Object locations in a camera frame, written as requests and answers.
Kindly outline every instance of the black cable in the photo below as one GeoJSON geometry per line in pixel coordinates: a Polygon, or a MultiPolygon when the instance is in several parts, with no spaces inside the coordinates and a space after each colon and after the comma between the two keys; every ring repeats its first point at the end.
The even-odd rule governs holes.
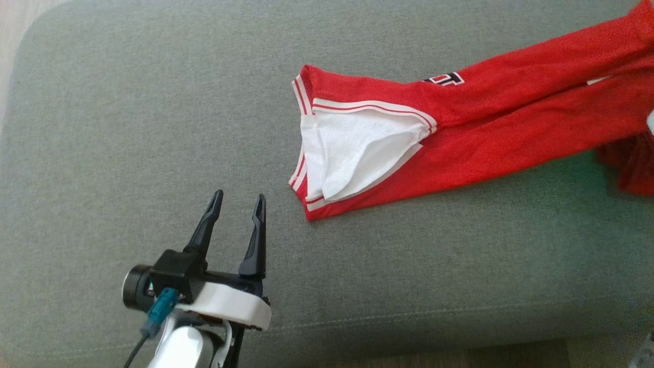
{"type": "Polygon", "coordinates": [[[127,361],[125,362],[125,365],[123,365],[123,368],[129,368],[131,365],[132,361],[134,360],[134,357],[136,357],[136,354],[139,352],[143,344],[148,340],[147,335],[141,337],[141,340],[139,340],[139,343],[134,346],[134,350],[131,351],[131,354],[129,355],[129,358],[127,358],[127,361]]]}

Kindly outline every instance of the gray cushion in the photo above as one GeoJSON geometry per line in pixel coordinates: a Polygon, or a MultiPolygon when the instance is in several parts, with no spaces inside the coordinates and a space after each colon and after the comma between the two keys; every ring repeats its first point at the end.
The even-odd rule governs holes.
{"type": "MultiPolygon", "coordinates": [[[[188,241],[235,271],[268,199],[270,332],[243,367],[651,325],[654,202],[590,154],[308,223],[287,184],[304,63],[414,81],[625,14],[630,1],[77,1],[18,53],[0,141],[1,350],[116,367],[145,315],[124,274],[188,241]]],[[[145,362],[154,345],[140,355],[145,362]]]]}

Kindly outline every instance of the gray fabric surface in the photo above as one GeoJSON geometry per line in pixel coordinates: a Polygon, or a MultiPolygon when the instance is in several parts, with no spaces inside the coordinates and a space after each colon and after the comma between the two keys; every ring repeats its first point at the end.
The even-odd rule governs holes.
{"type": "MultiPolygon", "coordinates": [[[[210,268],[268,199],[268,333],[243,367],[651,326],[654,201],[590,154],[308,223],[287,185],[305,63],[414,81],[625,14],[635,1],[77,1],[18,53],[0,137],[0,352],[116,367],[144,315],[124,274],[185,245],[225,190],[210,268]]],[[[141,355],[152,353],[149,345],[141,355]]]]}

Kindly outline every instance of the gray ottoman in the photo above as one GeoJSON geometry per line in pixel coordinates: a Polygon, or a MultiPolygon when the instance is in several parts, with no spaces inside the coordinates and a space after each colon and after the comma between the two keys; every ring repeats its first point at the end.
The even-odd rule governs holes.
{"type": "Polygon", "coordinates": [[[590,153],[316,223],[287,184],[300,148],[290,81],[303,64],[409,82],[634,4],[51,10],[18,53],[0,138],[0,352],[12,367],[121,366],[145,318],[123,307],[123,276],[181,249],[216,189],[213,270],[236,271],[256,195],[268,201],[273,321],[246,335],[243,367],[651,327],[654,202],[609,189],[590,153]]]}

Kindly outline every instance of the red garment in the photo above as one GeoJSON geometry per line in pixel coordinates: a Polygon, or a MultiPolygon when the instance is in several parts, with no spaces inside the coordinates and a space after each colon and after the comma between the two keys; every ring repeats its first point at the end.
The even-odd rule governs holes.
{"type": "MultiPolygon", "coordinates": [[[[396,83],[306,65],[293,82],[302,115],[395,106],[395,113],[436,123],[404,164],[354,196],[307,200],[303,154],[289,183],[308,220],[316,220],[500,177],[644,133],[654,109],[653,47],[654,9],[643,0],[622,18],[428,81],[396,83]]],[[[654,194],[651,135],[642,137],[630,150],[637,158],[611,158],[618,143],[604,149],[604,157],[628,168],[624,189],[654,194]],[[644,175],[649,179],[641,180],[644,175]]]]}

